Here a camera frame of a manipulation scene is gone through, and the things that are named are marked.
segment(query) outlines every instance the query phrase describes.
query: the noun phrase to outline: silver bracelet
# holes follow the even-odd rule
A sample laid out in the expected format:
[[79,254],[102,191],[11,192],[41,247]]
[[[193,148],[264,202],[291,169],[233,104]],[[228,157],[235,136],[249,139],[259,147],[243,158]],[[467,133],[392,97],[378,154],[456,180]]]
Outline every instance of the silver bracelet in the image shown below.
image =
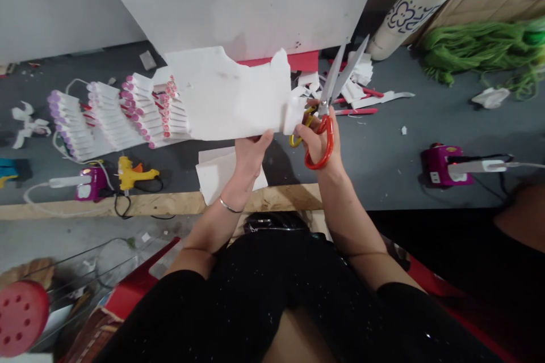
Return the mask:
[[244,209],[240,210],[239,212],[233,210],[231,207],[229,207],[229,206],[225,203],[225,201],[223,201],[223,199],[221,198],[221,196],[220,196],[220,203],[222,203],[222,204],[223,204],[223,207],[225,207],[226,209],[228,209],[231,213],[240,214],[240,213],[242,213],[242,212],[244,211]]

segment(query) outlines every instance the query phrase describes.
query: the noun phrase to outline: person's left hand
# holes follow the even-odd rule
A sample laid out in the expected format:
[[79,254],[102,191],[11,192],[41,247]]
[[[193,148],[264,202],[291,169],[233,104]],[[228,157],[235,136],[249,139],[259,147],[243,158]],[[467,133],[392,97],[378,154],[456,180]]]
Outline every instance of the person's left hand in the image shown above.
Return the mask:
[[236,139],[234,151],[237,156],[235,175],[255,180],[261,171],[265,151],[273,141],[273,130],[267,130],[262,136]]

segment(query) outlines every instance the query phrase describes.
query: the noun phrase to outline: flower pattern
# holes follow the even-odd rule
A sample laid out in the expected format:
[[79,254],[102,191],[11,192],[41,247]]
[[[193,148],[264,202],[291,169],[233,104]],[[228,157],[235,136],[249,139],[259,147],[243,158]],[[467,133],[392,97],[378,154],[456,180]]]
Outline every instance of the flower pattern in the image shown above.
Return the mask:
[[416,30],[440,7],[422,7],[413,5],[413,0],[397,0],[386,16],[389,28],[400,34]]

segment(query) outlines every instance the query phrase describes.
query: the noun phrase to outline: white power cord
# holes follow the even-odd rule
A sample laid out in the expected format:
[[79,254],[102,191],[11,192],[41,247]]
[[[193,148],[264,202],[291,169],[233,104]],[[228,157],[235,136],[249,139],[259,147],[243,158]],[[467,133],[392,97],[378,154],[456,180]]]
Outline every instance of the white power cord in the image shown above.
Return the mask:
[[537,167],[537,168],[545,168],[545,164],[537,164],[537,163],[520,163],[520,162],[508,162],[503,164],[493,164],[491,167]]
[[[66,94],[69,94],[69,91],[70,91],[70,87],[72,85],[74,85],[76,82],[83,82],[84,84],[88,85],[89,83],[88,82],[85,82],[83,79],[79,79],[79,78],[74,78],[65,88],[64,92]],[[65,159],[68,159],[74,163],[77,163],[77,164],[89,164],[89,163],[97,163],[99,164],[99,166],[102,168],[102,171],[104,172],[104,175],[106,176],[106,183],[108,184],[108,187],[112,190],[112,191],[115,191],[111,182],[110,182],[110,177],[108,176],[108,172],[106,171],[106,168],[104,167],[104,165],[102,164],[102,162],[98,161],[98,160],[90,160],[90,161],[87,161],[87,162],[78,162],[77,160],[75,160],[74,158],[72,158],[71,156],[69,156],[67,153],[66,153],[66,150],[64,149],[64,146],[59,146],[57,144],[57,136],[58,136],[58,131],[55,131],[53,133],[53,138],[52,138],[52,143],[53,143],[53,147],[55,149],[57,149],[61,154],[62,156],[65,158]],[[96,213],[96,212],[100,212],[100,211],[104,211],[105,208],[98,208],[98,209],[94,209],[94,210],[89,210],[89,211],[86,211],[86,212],[80,212],[80,213],[57,213],[57,212],[54,212],[54,211],[51,211],[51,210],[48,210],[46,208],[43,208],[42,206],[40,206],[39,204],[33,202],[30,197],[29,197],[29,194],[32,190],[34,190],[35,188],[37,187],[50,187],[50,183],[48,181],[46,181],[45,183],[40,183],[40,184],[37,184],[37,185],[34,185],[30,188],[28,188],[24,193],[23,193],[23,200],[32,205],[34,208],[44,212],[44,213],[48,213],[48,214],[51,214],[52,216],[56,216],[56,217],[61,217],[61,218],[64,218],[64,217],[74,217],[74,216],[82,216],[84,214],[89,214],[89,213]]]

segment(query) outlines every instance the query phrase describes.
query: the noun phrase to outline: hand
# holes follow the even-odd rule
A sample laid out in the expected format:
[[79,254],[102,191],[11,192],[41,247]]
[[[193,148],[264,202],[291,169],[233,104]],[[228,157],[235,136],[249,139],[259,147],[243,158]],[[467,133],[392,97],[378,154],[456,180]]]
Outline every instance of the hand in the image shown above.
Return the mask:
[[237,156],[235,175],[254,181],[261,171],[265,151],[273,141],[273,130],[269,129],[262,136],[236,139],[234,151]]
[[[316,105],[318,101],[316,99],[310,100],[309,105]],[[341,159],[341,138],[339,136],[339,125],[337,124],[337,117],[335,116],[335,110],[333,107],[329,107],[329,116],[333,121],[333,153],[329,158],[329,161],[323,169],[330,170],[342,170]],[[306,127],[303,124],[299,124],[295,127],[295,132],[303,138],[303,146],[310,152],[311,159],[314,163],[317,163],[325,155],[326,147],[328,145],[328,134],[323,132],[322,134],[316,134],[320,127],[321,121],[318,118],[314,118],[310,127]]]

